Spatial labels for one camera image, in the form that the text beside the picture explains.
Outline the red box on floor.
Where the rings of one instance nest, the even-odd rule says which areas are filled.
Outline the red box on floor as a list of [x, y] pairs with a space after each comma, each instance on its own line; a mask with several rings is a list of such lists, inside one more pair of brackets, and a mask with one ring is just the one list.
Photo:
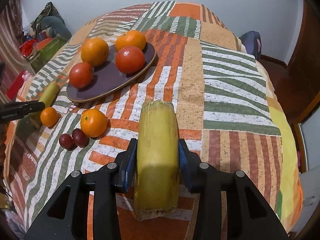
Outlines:
[[19, 89], [22, 87], [25, 81], [27, 81], [32, 76], [28, 71], [22, 71], [16, 77], [8, 91], [6, 92], [6, 96], [10, 99], [10, 101], [14, 101]]

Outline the yellow sugarcane piece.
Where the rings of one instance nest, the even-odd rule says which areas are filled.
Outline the yellow sugarcane piece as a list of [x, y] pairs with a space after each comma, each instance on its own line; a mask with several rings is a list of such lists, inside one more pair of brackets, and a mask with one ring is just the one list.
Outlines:
[[39, 102], [44, 103], [45, 108], [51, 107], [59, 91], [60, 86], [55, 81], [51, 82], [48, 85], [48, 87], [44, 90], [44, 93], [40, 97]]
[[143, 103], [137, 143], [133, 210], [138, 220], [164, 216], [178, 206], [178, 127], [173, 104]]

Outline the green storage box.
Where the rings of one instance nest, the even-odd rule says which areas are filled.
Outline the green storage box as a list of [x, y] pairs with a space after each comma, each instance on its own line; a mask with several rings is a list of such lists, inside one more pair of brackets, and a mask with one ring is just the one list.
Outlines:
[[60, 37], [47, 38], [36, 44], [30, 64], [34, 72], [38, 72], [66, 44]]

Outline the dark red plum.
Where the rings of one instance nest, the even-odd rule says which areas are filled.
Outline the dark red plum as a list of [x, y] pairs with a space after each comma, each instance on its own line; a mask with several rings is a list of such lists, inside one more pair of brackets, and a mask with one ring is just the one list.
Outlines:
[[72, 150], [74, 148], [73, 138], [67, 133], [62, 134], [59, 137], [59, 144], [62, 148], [66, 150]]
[[74, 143], [76, 144], [76, 146], [81, 147], [81, 148], [84, 148], [88, 143], [87, 135], [85, 135], [85, 133], [79, 128], [76, 128], [73, 130], [72, 139], [73, 139]]

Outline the orange on plate right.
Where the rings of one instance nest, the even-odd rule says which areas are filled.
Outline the orange on plate right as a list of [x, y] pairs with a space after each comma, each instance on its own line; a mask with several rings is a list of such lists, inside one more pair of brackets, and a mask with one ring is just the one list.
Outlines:
[[143, 50], [146, 46], [146, 37], [140, 31], [130, 30], [117, 38], [115, 42], [116, 51], [127, 46], [134, 46]]

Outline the striped red curtain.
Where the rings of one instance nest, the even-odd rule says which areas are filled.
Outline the striped red curtain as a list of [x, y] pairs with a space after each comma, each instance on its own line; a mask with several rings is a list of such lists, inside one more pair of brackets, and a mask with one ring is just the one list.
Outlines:
[[1, 62], [5, 65], [1, 79], [1, 103], [9, 102], [6, 92], [20, 72], [26, 70], [34, 74], [31, 64], [19, 49], [24, 42], [22, 29], [21, 0], [9, 0], [1, 12]]

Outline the orange on plate left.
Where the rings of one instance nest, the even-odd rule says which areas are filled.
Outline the orange on plate left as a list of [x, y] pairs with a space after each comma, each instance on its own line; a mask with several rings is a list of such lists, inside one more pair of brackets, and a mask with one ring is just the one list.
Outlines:
[[108, 58], [109, 46], [102, 38], [89, 38], [81, 46], [81, 60], [92, 67], [99, 67]]

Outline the striped patchwork bed blanket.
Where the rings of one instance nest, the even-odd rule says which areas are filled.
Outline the striped patchwork bed blanket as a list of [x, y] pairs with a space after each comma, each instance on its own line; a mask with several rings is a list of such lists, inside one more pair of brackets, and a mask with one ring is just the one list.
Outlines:
[[[67, 98], [68, 73], [82, 44], [99, 37], [112, 45], [129, 30], [146, 36], [158, 56], [137, 83], [93, 102]], [[19, 101], [38, 99], [51, 82], [60, 92], [54, 128], [13, 122], [7, 133], [4, 173], [23, 228], [28, 228], [74, 170], [92, 172], [113, 161], [138, 135], [142, 104], [170, 101], [180, 136], [203, 161], [225, 172], [243, 170], [278, 215], [286, 231], [302, 209], [295, 140], [265, 68], [204, 5], [175, 1], [132, 5], [86, 23], [27, 81]], [[59, 137], [80, 129], [82, 113], [97, 109], [106, 131], [84, 148], [66, 150]]]

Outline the red tomato right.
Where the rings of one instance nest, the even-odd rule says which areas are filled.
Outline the red tomato right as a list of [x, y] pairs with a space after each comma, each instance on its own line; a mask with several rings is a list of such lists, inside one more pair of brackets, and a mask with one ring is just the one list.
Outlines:
[[123, 74], [134, 74], [144, 67], [144, 53], [137, 47], [127, 46], [116, 53], [115, 63]]

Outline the small tangerine left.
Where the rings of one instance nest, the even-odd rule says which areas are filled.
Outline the small tangerine left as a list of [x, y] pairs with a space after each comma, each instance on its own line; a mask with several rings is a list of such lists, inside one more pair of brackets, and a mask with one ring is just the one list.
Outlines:
[[59, 119], [58, 112], [53, 107], [45, 108], [40, 115], [42, 124], [46, 127], [54, 126]]

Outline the tangerine near plums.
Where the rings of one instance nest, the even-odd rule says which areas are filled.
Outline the tangerine near plums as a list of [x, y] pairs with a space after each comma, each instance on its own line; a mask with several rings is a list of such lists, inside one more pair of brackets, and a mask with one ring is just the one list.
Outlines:
[[101, 136], [107, 129], [108, 119], [97, 109], [88, 109], [82, 113], [80, 129], [90, 138]]

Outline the orange on plate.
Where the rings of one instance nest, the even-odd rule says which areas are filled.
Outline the orange on plate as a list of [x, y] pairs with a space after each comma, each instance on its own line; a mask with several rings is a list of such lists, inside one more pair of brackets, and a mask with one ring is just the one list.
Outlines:
[[99, 67], [108, 58], [109, 46], [102, 38], [89, 38], [81, 46], [81, 60], [92, 67]]
[[127, 46], [134, 46], [143, 50], [146, 46], [146, 37], [140, 31], [130, 30], [117, 38], [115, 42], [116, 51]]

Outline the dark purple round plate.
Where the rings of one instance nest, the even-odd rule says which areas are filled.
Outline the dark purple round plate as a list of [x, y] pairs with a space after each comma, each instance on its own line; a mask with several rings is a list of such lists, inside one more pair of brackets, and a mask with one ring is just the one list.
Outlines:
[[149, 42], [146, 44], [143, 53], [145, 56], [144, 67], [135, 74], [126, 75], [117, 69], [115, 64], [116, 49], [114, 45], [110, 46], [110, 53], [106, 62], [94, 70], [92, 83], [83, 89], [76, 89], [69, 83], [66, 89], [67, 98], [77, 103], [90, 102], [127, 86], [147, 72], [157, 57], [155, 47]]

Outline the red tomato left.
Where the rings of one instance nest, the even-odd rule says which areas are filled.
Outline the red tomato left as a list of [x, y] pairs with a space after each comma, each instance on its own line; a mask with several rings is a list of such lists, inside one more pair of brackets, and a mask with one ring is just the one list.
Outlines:
[[83, 89], [93, 81], [93, 68], [87, 62], [75, 64], [69, 72], [69, 81], [76, 89]]

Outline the dark blue bag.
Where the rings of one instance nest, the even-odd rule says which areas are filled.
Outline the dark blue bag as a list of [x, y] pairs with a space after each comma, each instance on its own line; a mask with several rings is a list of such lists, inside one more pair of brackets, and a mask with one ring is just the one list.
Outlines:
[[255, 59], [259, 61], [261, 57], [260, 33], [257, 31], [249, 31], [239, 38], [245, 46], [247, 53], [253, 55]]

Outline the red tomato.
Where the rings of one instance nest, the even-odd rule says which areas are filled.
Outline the red tomato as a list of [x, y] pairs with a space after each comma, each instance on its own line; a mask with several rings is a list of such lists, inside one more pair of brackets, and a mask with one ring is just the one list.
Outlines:
[[93, 81], [93, 68], [87, 62], [75, 64], [69, 72], [69, 81], [76, 89], [83, 89]]
[[115, 63], [123, 74], [134, 74], [144, 67], [144, 53], [137, 47], [127, 46], [116, 53]]

